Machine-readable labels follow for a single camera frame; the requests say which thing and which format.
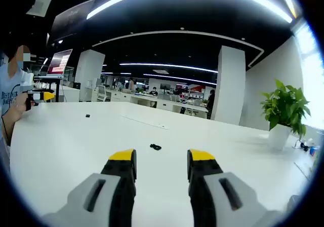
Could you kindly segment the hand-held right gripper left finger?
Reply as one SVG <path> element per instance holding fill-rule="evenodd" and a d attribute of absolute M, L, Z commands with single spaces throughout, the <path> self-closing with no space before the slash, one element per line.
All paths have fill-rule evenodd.
<path fill-rule="evenodd" d="M 43 221 L 47 226 L 131 226 L 136 178 L 136 150 L 116 152 L 100 173 L 77 185 L 67 203 L 44 215 Z"/>

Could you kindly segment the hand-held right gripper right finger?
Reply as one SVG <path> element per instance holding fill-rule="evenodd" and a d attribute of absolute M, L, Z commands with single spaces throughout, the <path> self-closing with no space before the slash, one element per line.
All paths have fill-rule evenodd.
<path fill-rule="evenodd" d="M 281 213 L 267 210 L 253 188 L 223 172 L 208 152 L 187 152 L 188 194 L 194 226 L 275 226 Z"/>

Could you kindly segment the person's left hand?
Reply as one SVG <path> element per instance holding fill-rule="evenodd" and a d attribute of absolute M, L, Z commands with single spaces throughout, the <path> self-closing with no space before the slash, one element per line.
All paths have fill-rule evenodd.
<path fill-rule="evenodd" d="M 16 108 L 20 113 L 26 111 L 26 100 L 28 95 L 26 93 L 21 93 L 16 97 Z"/>

